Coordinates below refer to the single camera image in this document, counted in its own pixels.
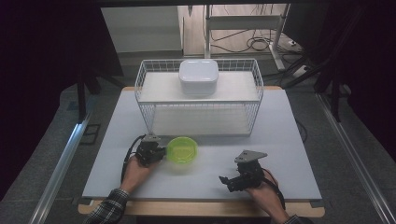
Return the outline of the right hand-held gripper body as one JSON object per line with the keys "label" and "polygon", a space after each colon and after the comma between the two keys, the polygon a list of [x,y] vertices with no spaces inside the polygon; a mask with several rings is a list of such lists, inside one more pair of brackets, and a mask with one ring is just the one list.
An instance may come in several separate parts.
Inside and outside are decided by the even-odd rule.
{"label": "right hand-held gripper body", "polygon": [[232,181],[230,184],[239,186],[241,190],[258,187],[264,177],[259,159],[266,156],[267,154],[263,152],[243,150],[234,159],[234,162],[237,164],[239,176],[230,179]]}

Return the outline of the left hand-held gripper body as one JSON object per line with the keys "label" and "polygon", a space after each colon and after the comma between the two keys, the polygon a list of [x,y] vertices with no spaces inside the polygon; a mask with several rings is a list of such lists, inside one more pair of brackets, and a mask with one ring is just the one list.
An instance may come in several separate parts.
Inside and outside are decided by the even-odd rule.
{"label": "left hand-held gripper body", "polygon": [[143,137],[135,153],[141,165],[149,167],[158,161],[159,156],[166,154],[166,151],[159,149],[160,141],[161,138],[155,134],[147,134]]}

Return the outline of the green plastic bowl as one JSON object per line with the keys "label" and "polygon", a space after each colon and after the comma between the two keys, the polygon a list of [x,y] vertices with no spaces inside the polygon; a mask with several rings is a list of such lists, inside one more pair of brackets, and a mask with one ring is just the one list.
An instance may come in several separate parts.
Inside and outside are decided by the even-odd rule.
{"label": "green plastic bowl", "polygon": [[177,164],[192,162],[197,156],[197,143],[186,136],[172,139],[166,146],[166,159]]}

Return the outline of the white wire rack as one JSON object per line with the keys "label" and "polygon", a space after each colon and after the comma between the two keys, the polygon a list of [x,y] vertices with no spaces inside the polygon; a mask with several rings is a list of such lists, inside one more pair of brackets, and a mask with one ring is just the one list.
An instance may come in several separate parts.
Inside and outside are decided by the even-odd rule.
{"label": "white wire rack", "polygon": [[135,99],[148,131],[162,136],[250,135],[263,96],[254,59],[215,59],[216,91],[185,94],[178,78],[184,60],[145,60],[134,84]]}

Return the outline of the white plastic container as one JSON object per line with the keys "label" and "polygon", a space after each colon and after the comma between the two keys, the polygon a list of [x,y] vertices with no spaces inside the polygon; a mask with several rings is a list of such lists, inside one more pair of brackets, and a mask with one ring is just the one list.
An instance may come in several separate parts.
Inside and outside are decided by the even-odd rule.
{"label": "white plastic container", "polygon": [[218,63],[211,59],[184,60],[180,64],[178,78],[185,94],[213,94],[219,79]]}

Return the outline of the person's left hand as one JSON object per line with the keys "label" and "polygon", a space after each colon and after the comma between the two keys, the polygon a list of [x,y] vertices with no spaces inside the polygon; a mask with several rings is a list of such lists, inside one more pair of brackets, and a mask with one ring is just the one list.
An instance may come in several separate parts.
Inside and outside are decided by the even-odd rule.
{"label": "person's left hand", "polygon": [[120,188],[131,194],[137,189],[158,166],[158,162],[145,167],[140,164],[136,156],[132,156],[127,163],[124,178],[121,181]]}

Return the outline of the person's right hand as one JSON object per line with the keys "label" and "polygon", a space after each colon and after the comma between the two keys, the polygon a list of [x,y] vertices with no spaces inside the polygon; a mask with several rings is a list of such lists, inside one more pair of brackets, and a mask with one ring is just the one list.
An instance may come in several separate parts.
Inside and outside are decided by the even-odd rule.
{"label": "person's right hand", "polygon": [[284,224],[290,218],[276,191],[269,184],[262,182],[259,187],[246,189],[246,192],[275,224]]}

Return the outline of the light grey table mat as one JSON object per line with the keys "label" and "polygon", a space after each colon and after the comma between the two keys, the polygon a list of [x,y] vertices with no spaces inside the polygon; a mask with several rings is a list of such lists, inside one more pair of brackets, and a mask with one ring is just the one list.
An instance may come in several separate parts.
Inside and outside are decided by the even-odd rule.
{"label": "light grey table mat", "polygon": [[[134,92],[123,91],[83,190],[84,197],[105,198],[120,185],[126,153],[136,137],[146,131]],[[228,191],[219,179],[238,175],[234,158],[247,149],[267,154],[259,163],[275,176],[287,201],[321,198],[288,96],[282,90],[264,92],[249,137],[197,137],[195,141],[198,154],[192,163],[162,161],[132,197],[166,201],[245,199],[245,193]]]}

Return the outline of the black stand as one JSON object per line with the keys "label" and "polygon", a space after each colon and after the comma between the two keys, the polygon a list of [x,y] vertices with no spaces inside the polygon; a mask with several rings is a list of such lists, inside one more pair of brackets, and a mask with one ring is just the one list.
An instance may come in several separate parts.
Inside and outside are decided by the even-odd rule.
{"label": "black stand", "polygon": [[316,74],[318,74],[318,79],[314,84],[314,91],[316,93],[323,93],[327,90],[328,87],[331,87],[330,111],[335,120],[337,122],[340,122],[341,120],[339,117],[339,98],[341,95],[341,74],[337,66],[330,60],[327,60],[324,63],[320,63],[319,65],[315,65],[313,68],[308,69],[306,72],[304,72],[302,75],[295,78],[294,80],[283,84],[282,87],[284,89],[291,88]]}
{"label": "black stand", "polygon": [[85,97],[85,88],[88,88],[89,92],[93,95],[97,95],[101,91],[101,86],[97,78],[103,78],[107,82],[123,89],[126,87],[124,83],[109,76],[103,72],[92,69],[89,72],[79,71],[77,74],[77,87],[78,87],[78,124],[82,123],[85,118],[88,117],[88,109]]}

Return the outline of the white power strip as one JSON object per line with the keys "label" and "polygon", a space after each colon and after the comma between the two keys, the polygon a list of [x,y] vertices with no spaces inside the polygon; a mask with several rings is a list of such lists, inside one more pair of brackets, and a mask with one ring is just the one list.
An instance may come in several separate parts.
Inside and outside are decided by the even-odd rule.
{"label": "white power strip", "polygon": [[300,68],[298,68],[294,73],[293,73],[293,77],[300,77],[301,75],[303,75],[305,72],[307,72],[309,70],[309,67],[307,65],[302,65]]}

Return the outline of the white cabinet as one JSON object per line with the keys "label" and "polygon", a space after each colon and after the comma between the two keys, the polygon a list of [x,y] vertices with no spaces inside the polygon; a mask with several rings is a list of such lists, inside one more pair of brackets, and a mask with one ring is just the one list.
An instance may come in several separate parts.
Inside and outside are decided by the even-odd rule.
{"label": "white cabinet", "polygon": [[102,7],[117,53],[182,50],[177,7]]}

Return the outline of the dark curtain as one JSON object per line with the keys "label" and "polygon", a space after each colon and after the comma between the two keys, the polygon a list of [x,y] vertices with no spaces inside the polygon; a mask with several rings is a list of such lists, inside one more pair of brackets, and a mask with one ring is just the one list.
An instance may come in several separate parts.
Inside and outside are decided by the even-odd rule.
{"label": "dark curtain", "polygon": [[0,201],[49,127],[61,92],[122,69],[102,9],[84,0],[0,0]]}
{"label": "dark curtain", "polygon": [[312,63],[323,63],[359,6],[361,16],[315,89],[325,91],[333,80],[347,85],[349,105],[396,159],[396,0],[295,3],[284,33],[303,47]]}

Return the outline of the black floor frame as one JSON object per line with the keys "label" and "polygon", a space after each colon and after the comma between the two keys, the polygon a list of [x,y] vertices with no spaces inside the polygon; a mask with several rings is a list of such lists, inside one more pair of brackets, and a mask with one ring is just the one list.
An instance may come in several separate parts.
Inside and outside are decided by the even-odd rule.
{"label": "black floor frame", "polygon": [[101,128],[100,124],[88,125],[81,137],[80,144],[83,146],[94,145],[97,140],[100,128]]}

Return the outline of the metal floor rail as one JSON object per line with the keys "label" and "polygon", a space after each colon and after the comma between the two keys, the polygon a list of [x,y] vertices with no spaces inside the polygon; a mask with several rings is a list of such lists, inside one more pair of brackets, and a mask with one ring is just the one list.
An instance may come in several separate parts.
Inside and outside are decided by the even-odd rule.
{"label": "metal floor rail", "polygon": [[396,215],[389,207],[384,194],[379,186],[375,183],[373,177],[370,175],[368,169],[363,163],[357,149],[347,135],[342,123],[337,121],[331,111],[331,103],[323,94],[316,93],[316,97],[324,111],[327,120],[330,122],[332,129],[339,140],[342,149],[345,151],[351,166],[353,167],[358,179],[360,180],[366,194],[368,195],[375,211],[379,215],[383,224],[396,224]]}
{"label": "metal floor rail", "polygon": [[28,222],[28,224],[44,224],[50,209],[54,203],[56,195],[64,181],[67,170],[74,158],[78,144],[85,132],[92,113],[88,112],[86,116],[80,120],[74,127],[65,147],[58,160],[54,171],[45,187],[42,196],[40,197],[35,210]]}

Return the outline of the white desk frame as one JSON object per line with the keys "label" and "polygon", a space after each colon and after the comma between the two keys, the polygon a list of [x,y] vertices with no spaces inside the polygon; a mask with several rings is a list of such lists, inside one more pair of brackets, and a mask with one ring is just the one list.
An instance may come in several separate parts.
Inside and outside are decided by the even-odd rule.
{"label": "white desk frame", "polygon": [[205,6],[205,51],[206,58],[211,57],[210,31],[211,30],[275,30],[275,38],[269,43],[268,48],[273,56],[278,71],[286,68],[278,53],[277,46],[282,34],[285,21],[289,12],[290,4],[286,4],[280,15],[257,15],[257,16],[212,16],[210,5]]}

